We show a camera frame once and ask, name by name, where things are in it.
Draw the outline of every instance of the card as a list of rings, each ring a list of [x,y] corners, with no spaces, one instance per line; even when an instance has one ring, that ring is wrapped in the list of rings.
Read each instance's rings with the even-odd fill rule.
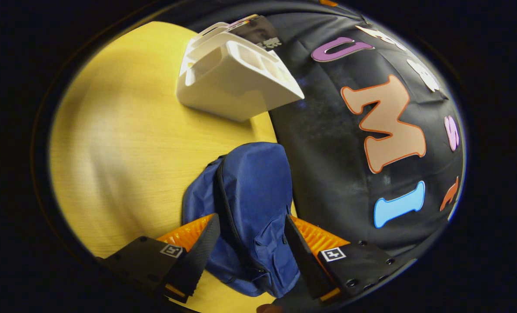
[[[245,38],[266,51],[282,45],[282,41],[278,38],[278,31],[264,16],[247,16],[232,25],[234,27],[228,32]]]

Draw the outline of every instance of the yellow table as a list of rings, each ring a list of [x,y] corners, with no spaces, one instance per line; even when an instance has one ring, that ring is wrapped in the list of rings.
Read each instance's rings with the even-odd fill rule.
[[[177,101],[181,59],[195,34],[163,22],[141,26],[105,47],[63,98],[51,178],[63,215],[95,256],[181,226],[183,192],[209,162],[244,143],[276,142],[268,113],[235,123]],[[273,300],[237,293],[205,271],[186,306],[254,312]]]

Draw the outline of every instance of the white organizer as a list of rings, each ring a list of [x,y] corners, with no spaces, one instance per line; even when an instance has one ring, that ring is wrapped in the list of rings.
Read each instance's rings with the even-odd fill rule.
[[[245,121],[304,99],[276,52],[267,52],[227,29],[227,23],[216,23],[189,41],[177,80],[179,102]]]

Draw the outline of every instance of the purple letter u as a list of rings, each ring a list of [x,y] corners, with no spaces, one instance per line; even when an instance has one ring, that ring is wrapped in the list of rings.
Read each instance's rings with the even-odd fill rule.
[[[333,60],[341,59],[342,57],[351,54],[353,52],[363,50],[363,49],[374,49],[373,46],[370,44],[364,43],[364,42],[355,42],[353,46],[350,46],[348,48],[345,48],[343,50],[340,50],[335,53],[326,53],[326,51],[330,50],[331,48],[335,48],[339,46],[340,44],[344,44],[346,42],[355,42],[351,38],[347,37],[340,37],[334,41],[330,41],[326,44],[322,44],[322,46],[316,48],[310,56],[312,59],[315,59],[318,62],[330,62]]]

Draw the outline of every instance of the blue backpack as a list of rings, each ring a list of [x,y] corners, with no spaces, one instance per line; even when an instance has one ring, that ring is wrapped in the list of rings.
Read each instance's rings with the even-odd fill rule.
[[[300,272],[284,236],[292,202],[284,147],[242,145],[210,163],[183,197],[183,224],[217,213],[220,237],[206,269],[232,289],[282,297]]]

